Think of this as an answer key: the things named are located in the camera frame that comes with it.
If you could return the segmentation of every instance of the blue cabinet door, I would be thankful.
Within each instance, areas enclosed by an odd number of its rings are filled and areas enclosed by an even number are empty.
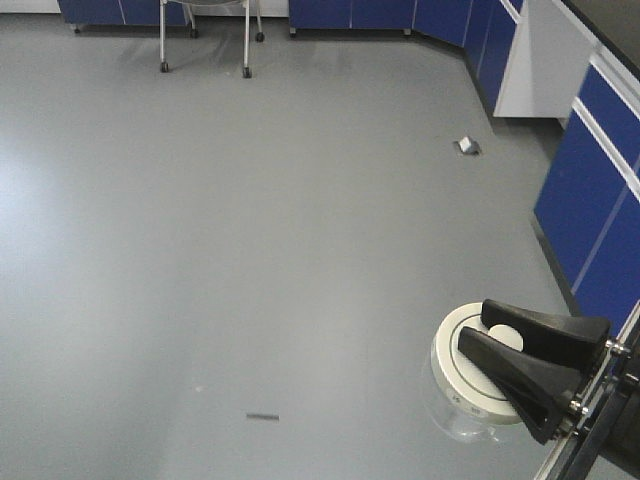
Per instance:
[[[158,0],[120,0],[127,25],[159,25],[160,2]],[[186,25],[184,10],[179,3],[166,6],[167,25]]]
[[[418,0],[413,28],[461,47],[470,8],[471,0]]]
[[[293,28],[349,28],[351,0],[289,0]]]
[[[573,286],[625,186],[622,176],[574,113],[535,207]]]
[[[629,191],[575,293],[585,315],[601,315],[617,333],[640,299],[640,202]]]
[[[464,50],[476,77],[478,76],[487,33],[489,32],[491,14],[496,3],[496,0],[473,0],[471,5],[469,26],[464,39]]]
[[[415,0],[353,0],[353,28],[411,28]]]
[[[498,101],[502,78],[509,60],[511,43],[516,33],[516,26],[517,24],[511,18],[509,12],[502,6],[502,3],[497,1],[491,15],[487,41],[485,42],[482,64],[478,75],[487,102],[492,108],[495,107]]]
[[[124,19],[118,0],[58,0],[67,23],[122,25]]]

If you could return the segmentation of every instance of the gray floor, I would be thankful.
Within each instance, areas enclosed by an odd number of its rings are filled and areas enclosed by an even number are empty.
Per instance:
[[[557,128],[490,123],[441,44],[287,33],[243,80],[241,20],[161,74],[152,31],[0,17],[3,480],[533,476],[420,370],[461,304],[566,311],[529,223]]]

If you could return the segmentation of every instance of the white wall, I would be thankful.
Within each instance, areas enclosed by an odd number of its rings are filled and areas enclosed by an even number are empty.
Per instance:
[[[265,17],[287,17],[288,0],[262,0],[262,14]],[[242,7],[197,7],[196,15],[243,15]],[[56,0],[0,0],[0,13],[58,13]]]
[[[0,0],[0,13],[60,13],[56,0]]]

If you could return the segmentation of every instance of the cabinet drawer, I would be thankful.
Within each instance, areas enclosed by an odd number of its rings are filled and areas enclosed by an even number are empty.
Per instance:
[[[578,278],[625,182],[573,113],[535,214],[570,286]]]
[[[294,28],[349,28],[351,0],[289,0]]]
[[[587,72],[579,97],[633,168],[640,154],[640,119],[593,66]]]
[[[67,23],[122,25],[124,18],[118,0],[58,0]]]
[[[411,28],[414,0],[353,0],[352,28]]]

